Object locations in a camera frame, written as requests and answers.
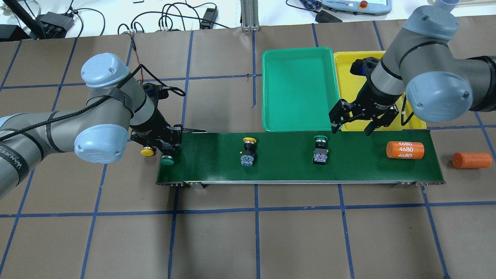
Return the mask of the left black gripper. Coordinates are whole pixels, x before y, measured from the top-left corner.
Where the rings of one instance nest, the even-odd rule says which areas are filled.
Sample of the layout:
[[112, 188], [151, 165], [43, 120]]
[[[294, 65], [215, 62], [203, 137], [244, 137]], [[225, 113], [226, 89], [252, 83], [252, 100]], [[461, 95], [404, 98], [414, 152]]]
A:
[[161, 153], [176, 153], [182, 143], [183, 125], [170, 125], [158, 109], [143, 124], [130, 126], [130, 139], [142, 146], [149, 145]]

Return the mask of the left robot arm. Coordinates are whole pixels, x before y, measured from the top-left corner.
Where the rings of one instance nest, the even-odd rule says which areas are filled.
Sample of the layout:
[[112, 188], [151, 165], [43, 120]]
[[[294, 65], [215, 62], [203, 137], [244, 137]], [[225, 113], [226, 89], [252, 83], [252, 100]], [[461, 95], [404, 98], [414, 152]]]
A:
[[124, 154], [128, 139], [145, 150], [160, 151], [167, 163], [179, 150], [184, 127], [170, 125], [158, 109], [177, 87], [144, 85], [113, 53], [88, 59], [81, 77], [91, 88], [85, 107], [45, 113], [19, 113], [1, 118], [1, 196], [25, 180], [48, 155], [74, 152], [91, 163], [108, 164]]

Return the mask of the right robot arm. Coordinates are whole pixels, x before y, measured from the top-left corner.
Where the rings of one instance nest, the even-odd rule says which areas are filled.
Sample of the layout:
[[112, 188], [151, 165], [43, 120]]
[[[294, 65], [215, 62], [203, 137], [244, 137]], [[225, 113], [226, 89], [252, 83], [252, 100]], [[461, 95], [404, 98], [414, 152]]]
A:
[[352, 102], [340, 99], [328, 113], [331, 132], [357, 120], [364, 132], [388, 127], [400, 114], [404, 94], [413, 115], [426, 122], [450, 121], [466, 111], [495, 110], [495, 56], [454, 58], [448, 42], [459, 28], [452, 10], [457, 0], [437, 0], [416, 8], [378, 59], [355, 60], [350, 73], [365, 82]]

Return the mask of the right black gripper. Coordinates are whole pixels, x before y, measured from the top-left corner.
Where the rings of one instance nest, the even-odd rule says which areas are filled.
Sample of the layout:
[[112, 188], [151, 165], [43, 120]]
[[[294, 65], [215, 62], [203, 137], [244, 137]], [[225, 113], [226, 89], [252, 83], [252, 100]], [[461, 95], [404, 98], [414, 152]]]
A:
[[374, 85], [363, 85], [354, 101], [340, 99], [329, 111], [331, 132], [337, 133], [345, 123], [358, 120], [369, 122], [364, 129], [366, 136], [380, 127], [389, 127], [399, 114], [398, 99], [399, 95], [384, 93]]

